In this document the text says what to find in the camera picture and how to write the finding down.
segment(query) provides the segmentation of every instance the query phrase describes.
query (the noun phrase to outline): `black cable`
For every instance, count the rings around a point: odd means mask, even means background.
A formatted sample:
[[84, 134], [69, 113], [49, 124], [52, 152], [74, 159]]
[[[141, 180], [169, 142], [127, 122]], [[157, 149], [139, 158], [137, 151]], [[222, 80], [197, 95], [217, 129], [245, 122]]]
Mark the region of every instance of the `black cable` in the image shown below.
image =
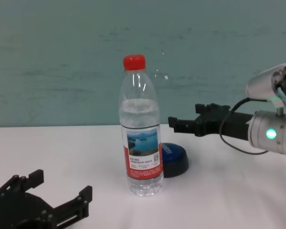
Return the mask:
[[251, 152], [247, 152], [247, 151], [244, 151], [242, 149], [239, 149], [237, 148], [236, 146], [233, 146], [231, 145], [230, 143], [228, 143], [226, 140], [224, 140], [223, 138], [223, 127], [225, 125], [225, 122], [227, 121], [228, 117], [233, 114], [241, 105], [247, 103], [247, 102], [250, 102], [250, 101], [257, 101], [257, 102], [267, 102], [267, 100], [261, 100], [261, 99], [250, 99], [250, 98], [245, 98], [241, 101], [239, 101], [231, 110], [230, 112], [224, 117], [224, 119], [222, 120], [221, 124], [220, 124], [220, 127], [219, 127], [219, 136], [221, 138], [221, 140], [226, 143], [228, 146], [232, 147], [233, 149], [236, 149], [242, 153], [245, 153], [245, 154], [249, 154], [249, 155], [261, 155], [261, 154], [265, 154], [267, 153], [268, 151], [263, 151], [263, 152], [260, 152], [260, 153], [251, 153]]

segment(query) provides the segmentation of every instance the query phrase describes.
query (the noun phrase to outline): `plastic water bottle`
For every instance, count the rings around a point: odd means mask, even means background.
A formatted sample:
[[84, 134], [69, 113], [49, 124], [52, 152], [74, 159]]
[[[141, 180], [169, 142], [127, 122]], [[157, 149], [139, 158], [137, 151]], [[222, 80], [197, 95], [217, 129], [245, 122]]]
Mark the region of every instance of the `plastic water bottle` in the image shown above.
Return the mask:
[[143, 55], [125, 56], [126, 76], [120, 92], [120, 123], [129, 189], [139, 196], [162, 188], [163, 164], [159, 107]]

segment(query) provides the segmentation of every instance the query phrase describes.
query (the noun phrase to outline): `qr code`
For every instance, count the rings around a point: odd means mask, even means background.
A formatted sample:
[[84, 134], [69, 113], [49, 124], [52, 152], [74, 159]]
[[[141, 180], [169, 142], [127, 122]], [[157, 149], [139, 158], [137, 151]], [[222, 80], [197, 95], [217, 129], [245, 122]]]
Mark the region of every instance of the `qr code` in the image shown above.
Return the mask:
[[153, 161], [157, 161], [157, 160], [159, 160], [159, 154], [156, 154], [153, 156]]

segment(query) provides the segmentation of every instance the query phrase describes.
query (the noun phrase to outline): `teal wall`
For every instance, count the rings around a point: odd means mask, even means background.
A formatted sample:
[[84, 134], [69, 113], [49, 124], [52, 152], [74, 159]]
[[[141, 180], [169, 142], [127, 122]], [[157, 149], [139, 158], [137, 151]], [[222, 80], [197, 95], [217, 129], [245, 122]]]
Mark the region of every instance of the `teal wall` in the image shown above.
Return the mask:
[[146, 56], [162, 122], [233, 105], [286, 61], [286, 0], [0, 0], [0, 126], [117, 124], [132, 53]]

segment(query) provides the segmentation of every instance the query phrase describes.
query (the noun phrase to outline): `bottle label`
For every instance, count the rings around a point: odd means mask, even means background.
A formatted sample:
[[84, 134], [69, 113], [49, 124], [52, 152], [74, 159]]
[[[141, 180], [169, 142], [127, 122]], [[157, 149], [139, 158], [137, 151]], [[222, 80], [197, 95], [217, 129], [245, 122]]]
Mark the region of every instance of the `bottle label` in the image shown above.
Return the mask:
[[127, 175], [146, 180], [163, 171], [160, 126], [129, 129], [122, 126]]

